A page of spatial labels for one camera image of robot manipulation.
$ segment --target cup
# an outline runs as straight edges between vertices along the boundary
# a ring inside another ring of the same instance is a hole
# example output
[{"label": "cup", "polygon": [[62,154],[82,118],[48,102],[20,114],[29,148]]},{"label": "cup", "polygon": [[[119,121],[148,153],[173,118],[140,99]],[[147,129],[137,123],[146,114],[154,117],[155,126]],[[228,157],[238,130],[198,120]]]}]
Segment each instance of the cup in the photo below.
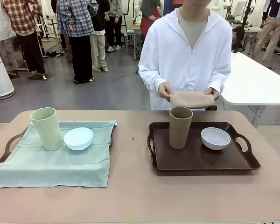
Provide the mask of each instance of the cup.
[{"label": "cup", "polygon": [[192,118],[193,112],[187,107],[177,106],[170,110],[169,145],[172,148],[185,147]]},{"label": "cup", "polygon": [[47,150],[54,151],[62,146],[57,111],[54,108],[38,109],[30,114],[30,118]]}]

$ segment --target plaid shirt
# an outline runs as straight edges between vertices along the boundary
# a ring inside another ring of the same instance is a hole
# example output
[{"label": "plaid shirt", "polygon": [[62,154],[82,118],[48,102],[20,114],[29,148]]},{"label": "plaid shirt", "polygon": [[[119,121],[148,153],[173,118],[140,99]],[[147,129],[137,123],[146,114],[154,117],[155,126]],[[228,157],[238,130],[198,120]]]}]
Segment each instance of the plaid shirt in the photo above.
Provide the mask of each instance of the plaid shirt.
[{"label": "plaid shirt", "polygon": [[87,36],[94,33],[91,17],[98,11],[96,0],[58,0],[57,20],[60,34]]},{"label": "plaid shirt", "polygon": [[14,32],[26,34],[36,30],[35,17],[42,15],[39,0],[1,0],[1,6],[9,16]]}]

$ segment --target blue plaid shirt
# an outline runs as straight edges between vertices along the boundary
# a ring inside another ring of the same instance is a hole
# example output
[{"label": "blue plaid shirt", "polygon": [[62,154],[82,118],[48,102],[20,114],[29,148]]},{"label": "blue plaid shirt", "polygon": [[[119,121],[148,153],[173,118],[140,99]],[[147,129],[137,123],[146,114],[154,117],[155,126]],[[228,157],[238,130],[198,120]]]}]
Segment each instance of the blue plaid shirt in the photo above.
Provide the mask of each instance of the blue plaid shirt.
[{"label": "blue plaid shirt", "polygon": [[60,34],[87,36],[94,33],[91,17],[98,11],[96,0],[58,0],[57,20]]}]

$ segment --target beige t-shirt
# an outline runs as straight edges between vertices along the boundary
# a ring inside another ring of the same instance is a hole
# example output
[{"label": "beige t-shirt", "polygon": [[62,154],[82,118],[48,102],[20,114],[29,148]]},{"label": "beige t-shirt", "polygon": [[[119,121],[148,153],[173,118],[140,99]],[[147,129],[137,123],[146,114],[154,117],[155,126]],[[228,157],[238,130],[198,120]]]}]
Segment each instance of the beige t-shirt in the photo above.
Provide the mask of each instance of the beige t-shirt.
[{"label": "beige t-shirt", "polygon": [[188,22],[182,17],[179,10],[180,9],[177,9],[176,11],[178,23],[181,26],[183,32],[185,33],[191,48],[194,48],[200,34],[202,33],[207,24],[207,18],[199,23]]}]

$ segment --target folded cloth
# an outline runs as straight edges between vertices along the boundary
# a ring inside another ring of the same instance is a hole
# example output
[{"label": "folded cloth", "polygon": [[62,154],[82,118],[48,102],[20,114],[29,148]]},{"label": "folded cloth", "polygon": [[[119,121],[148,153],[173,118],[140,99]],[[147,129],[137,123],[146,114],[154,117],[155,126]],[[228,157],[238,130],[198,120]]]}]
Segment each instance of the folded cloth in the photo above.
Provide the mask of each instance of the folded cloth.
[{"label": "folded cloth", "polygon": [[205,95],[203,92],[174,91],[170,95],[171,107],[184,106],[190,109],[201,109],[215,105],[212,95]]},{"label": "folded cloth", "polygon": [[33,124],[29,124],[15,150],[0,163],[0,188],[107,187],[114,124],[115,121],[60,121],[62,136],[77,127],[93,131],[91,145],[82,151],[73,151],[65,144],[56,151],[46,150]]}]

